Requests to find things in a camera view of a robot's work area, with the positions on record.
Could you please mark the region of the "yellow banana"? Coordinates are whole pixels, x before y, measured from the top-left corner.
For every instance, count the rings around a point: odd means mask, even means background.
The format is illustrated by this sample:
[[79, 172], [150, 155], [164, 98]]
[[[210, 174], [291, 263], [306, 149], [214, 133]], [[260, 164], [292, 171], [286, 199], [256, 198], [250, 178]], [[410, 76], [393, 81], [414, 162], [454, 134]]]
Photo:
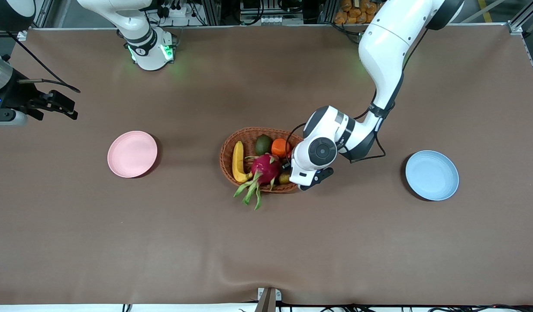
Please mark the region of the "yellow banana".
[[238, 183], [245, 183], [251, 179], [252, 173], [246, 173], [244, 170], [244, 144], [241, 141], [236, 142], [231, 160], [231, 171], [233, 178]]

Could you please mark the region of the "pink dragon fruit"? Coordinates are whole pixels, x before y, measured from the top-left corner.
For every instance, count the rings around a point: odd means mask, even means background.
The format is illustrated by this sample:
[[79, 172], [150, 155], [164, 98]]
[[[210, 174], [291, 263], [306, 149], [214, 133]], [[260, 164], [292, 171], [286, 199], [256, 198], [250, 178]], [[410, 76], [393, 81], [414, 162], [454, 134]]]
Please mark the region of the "pink dragon fruit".
[[255, 196], [257, 200], [255, 210], [258, 210], [261, 207], [261, 186], [268, 185], [269, 190], [274, 189], [275, 181], [281, 174], [281, 162], [277, 156], [268, 153], [255, 156], [251, 166], [251, 174], [251, 179], [241, 184], [233, 197], [238, 197], [246, 190], [247, 194], [242, 202], [249, 205], [251, 197]]

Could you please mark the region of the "orange fruit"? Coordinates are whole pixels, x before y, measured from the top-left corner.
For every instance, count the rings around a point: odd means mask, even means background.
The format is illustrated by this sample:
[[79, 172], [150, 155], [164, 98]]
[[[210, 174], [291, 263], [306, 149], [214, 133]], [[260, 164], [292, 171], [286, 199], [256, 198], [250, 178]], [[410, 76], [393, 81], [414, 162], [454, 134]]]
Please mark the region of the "orange fruit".
[[271, 154], [278, 156], [278, 158], [288, 158], [291, 156], [291, 145], [284, 138], [278, 138], [272, 142]]

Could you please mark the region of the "green avocado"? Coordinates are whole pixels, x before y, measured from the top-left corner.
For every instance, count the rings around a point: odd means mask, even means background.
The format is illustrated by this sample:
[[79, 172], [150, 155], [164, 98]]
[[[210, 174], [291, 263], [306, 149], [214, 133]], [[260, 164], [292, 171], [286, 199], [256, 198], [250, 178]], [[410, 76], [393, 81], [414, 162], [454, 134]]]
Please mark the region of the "green avocado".
[[262, 156], [264, 154], [270, 154], [272, 144], [273, 140], [270, 136], [261, 134], [255, 140], [255, 155]]

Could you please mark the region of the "brown wicker basket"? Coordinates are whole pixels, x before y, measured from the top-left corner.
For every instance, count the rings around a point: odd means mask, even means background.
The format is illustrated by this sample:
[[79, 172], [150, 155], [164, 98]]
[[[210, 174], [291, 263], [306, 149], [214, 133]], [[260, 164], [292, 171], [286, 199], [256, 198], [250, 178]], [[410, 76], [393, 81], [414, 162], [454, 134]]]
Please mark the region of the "brown wicker basket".
[[[239, 186], [241, 183], [237, 182], [233, 177], [232, 173], [232, 156], [233, 150], [238, 141], [241, 141], [244, 148], [244, 157], [255, 155], [255, 140], [260, 135], [266, 135], [276, 140], [278, 138], [283, 138], [287, 140], [292, 148], [294, 148], [298, 143], [302, 142], [302, 136], [298, 134], [291, 134], [287, 130], [278, 130], [275, 128], [268, 127], [244, 127], [240, 130], [233, 132], [230, 136], [227, 137], [225, 142], [223, 142], [219, 162], [220, 168], [223, 172], [223, 175], [228, 179], [232, 184]], [[250, 172], [252, 165], [252, 159], [245, 159], [243, 162], [245, 172]], [[261, 192], [266, 193], [293, 193], [297, 190], [296, 184], [289, 182], [285, 185], [280, 185], [278, 182], [275, 182], [272, 190], [269, 190], [269, 185], [262, 185]]]

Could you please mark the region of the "brown table cloth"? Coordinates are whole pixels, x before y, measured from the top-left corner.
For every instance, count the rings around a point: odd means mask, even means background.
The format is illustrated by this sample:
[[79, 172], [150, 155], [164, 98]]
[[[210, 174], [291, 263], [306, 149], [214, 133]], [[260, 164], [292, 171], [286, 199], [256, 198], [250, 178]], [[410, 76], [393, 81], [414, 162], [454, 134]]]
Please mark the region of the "brown table cloth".
[[[114, 30], [31, 30], [25, 45], [79, 94], [77, 120], [0, 127], [0, 304], [246, 302], [533, 305], [533, 68], [505, 26], [428, 32], [379, 132], [387, 156], [305, 192], [233, 197], [219, 166], [244, 127], [292, 130], [321, 106], [355, 117], [375, 89], [330, 26], [185, 29], [175, 63], [134, 65]], [[154, 137], [143, 176], [107, 164]], [[412, 154], [459, 172], [419, 197]]]

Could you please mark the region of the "pink round plate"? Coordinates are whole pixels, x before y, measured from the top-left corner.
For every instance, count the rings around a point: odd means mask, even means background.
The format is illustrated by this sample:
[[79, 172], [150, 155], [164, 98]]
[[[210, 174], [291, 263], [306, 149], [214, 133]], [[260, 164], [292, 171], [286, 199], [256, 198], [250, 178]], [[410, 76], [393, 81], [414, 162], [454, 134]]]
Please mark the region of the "pink round plate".
[[107, 153], [110, 170], [122, 178], [137, 178], [154, 166], [158, 157], [158, 145], [153, 136], [142, 131], [120, 135]]

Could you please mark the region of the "light blue round plate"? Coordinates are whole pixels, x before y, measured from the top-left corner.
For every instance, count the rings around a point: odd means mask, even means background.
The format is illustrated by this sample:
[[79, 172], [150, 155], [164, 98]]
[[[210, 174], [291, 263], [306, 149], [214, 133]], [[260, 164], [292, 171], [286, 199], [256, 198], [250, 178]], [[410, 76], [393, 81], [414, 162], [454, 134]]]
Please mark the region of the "light blue round plate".
[[444, 154], [421, 150], [412, 154], [405, 164], [405, 178], [419, 197], [442, 201], [452, 197], [459, 188], [459, 172]]

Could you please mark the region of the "white power strip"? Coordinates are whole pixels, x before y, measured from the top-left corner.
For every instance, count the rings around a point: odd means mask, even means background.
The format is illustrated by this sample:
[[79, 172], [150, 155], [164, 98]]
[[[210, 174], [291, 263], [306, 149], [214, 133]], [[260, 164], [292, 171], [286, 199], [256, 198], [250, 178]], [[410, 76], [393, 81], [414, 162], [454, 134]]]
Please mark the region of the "white power strip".
[[197, 17], [197, 13], [191, 4], [185, 2], [172, 2], [161, 5], [157, 10], [157, 15], [161, 18], [189, 18]]

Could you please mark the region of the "black electronics box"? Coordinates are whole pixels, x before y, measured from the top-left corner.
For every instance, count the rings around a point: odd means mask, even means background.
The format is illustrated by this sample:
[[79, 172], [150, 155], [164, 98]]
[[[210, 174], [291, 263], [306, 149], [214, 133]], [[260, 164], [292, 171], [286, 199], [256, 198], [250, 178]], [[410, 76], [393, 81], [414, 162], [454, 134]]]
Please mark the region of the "black electronics box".
[[243, 26], [289, 26], [304, 23], [304, 0], [237, 0], [233, 16]]

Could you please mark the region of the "bag of orange snacks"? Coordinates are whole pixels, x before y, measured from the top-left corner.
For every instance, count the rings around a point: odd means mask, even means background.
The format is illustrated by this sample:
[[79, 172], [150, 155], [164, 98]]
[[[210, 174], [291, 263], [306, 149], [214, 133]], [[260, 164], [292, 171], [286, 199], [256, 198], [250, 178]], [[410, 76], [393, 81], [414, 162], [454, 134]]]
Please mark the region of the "bag of orange snacks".
[[339, 0], [334, 24], [371, 23], [387, 0]]

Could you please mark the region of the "aluminium frame profile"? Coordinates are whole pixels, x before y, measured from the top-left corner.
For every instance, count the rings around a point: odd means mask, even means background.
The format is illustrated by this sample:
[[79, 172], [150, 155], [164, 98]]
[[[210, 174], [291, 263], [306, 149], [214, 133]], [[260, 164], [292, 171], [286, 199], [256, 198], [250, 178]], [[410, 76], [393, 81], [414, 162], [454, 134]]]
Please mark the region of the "aluminium frame profile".
[[33, 0], [35, 3], [35, 19], [32, 28], [45, 28], [47, 20], [51, 16], [55, 0]]
[[507, 28], [510, 34], [520, 35], [523, 33], [522, 26], [533, 16], [533, 0], [529, 0], [513, 18], [508, 20]]

